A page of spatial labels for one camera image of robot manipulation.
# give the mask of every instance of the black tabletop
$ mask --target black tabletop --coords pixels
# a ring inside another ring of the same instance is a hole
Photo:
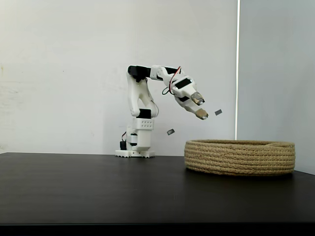
[[[4,153],[0,225],[315,222],[315,176],[229,177],[184,158]]]

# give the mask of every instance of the robotic arm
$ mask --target robotic arm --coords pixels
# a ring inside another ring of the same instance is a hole
[[[200,108],[205,101],[201,94],[197,92],[196,83],[192,77],[186,75],[179,67],[178,69],[154,65],[151,68],[143,66],[130,66],[127,73],[129,86],[129,106],[131,114],[138,116],[138,99],[152,110],[152,117],[156,117],[156,106],[147,86],[146,78],[163,81],[168,87],[168,91],[174,95],[176,102],[188,112],[194,113],[200,119],[206,119],[208,114]]]
[[[196,91],[196,83],[178,69],[154,65],[151,68],[143,66],[129,66],[126,73],[128,81],[128,101],[133,121],[127,127],[126,139],[120,142],[120,150],[115,155],[121,157],[153,157],[151,147],[151,131],[154,129],[152,118],[158,115],[158,107],[150,94],[147,78],[163,81],[167,86],[167,93],[174,95],[176,102],[188,112],[194,113],[200,119],[206,119],[208,114],[200,106],[205,102]],[[140,109],[138,100],[141,99],[145,109]]]

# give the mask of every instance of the cable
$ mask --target cable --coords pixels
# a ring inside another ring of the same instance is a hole
[[[126,131],[125,133],[123,133],[123,135],[122,135],[122,140],[123,140],[123,141],[126,141],[126,140],[123,139],[123,136],[124,136],[126,133],[127,133],[127,131]]]
[[[157,115],[156,115],[156,117],[158,116],[158,112],[159,112],[159,109],[158,109],[158,106],[157,106],[157,104],[153,101],[153,100],[151,100],[152,102],[153,102],[153,104],[155,105],[155,107],[157,108]]]
[[[166,89],[168,89],[168,87],[166,87],[165,89],[163,89],[162,95],[167,95],[167,93],[169,92],[169,90],[168,90],[166,93],[164,93],[164,91],[165,91]]]
[[[172,79],[169,81],[168,90],[169,90],[169,93],[170,93],[171,95],[174,95],[174,94],[172,93],[172,91],[171,91],[172,81],[173,81],[173,78],[175,77],[175,75],[177,74],[177,72],[178,72],[179,70],[181,70],[181,67],[180,67],[180,66],[178,67],[178,69],[177,69],[177,71],[174,73],[174,75],[172,76]]]

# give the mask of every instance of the rope basket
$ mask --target rope basket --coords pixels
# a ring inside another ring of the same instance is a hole
[[[278,176],[292,173],[294,143],[239,140],[192,140],[185,145],[186,167],[231,176]]]

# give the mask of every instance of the white wall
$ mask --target white wall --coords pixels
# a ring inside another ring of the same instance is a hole
[[[182,155],[190,139],[233,139],[236,9],[236,0],[0,0],[0,151],[114,153],[131,120],[130,64],[181,65],[206,100],[201,121],[149,81],[158,155]]]
[[[315,1],[242,0],[238,139],[296,144],[315,174]]]

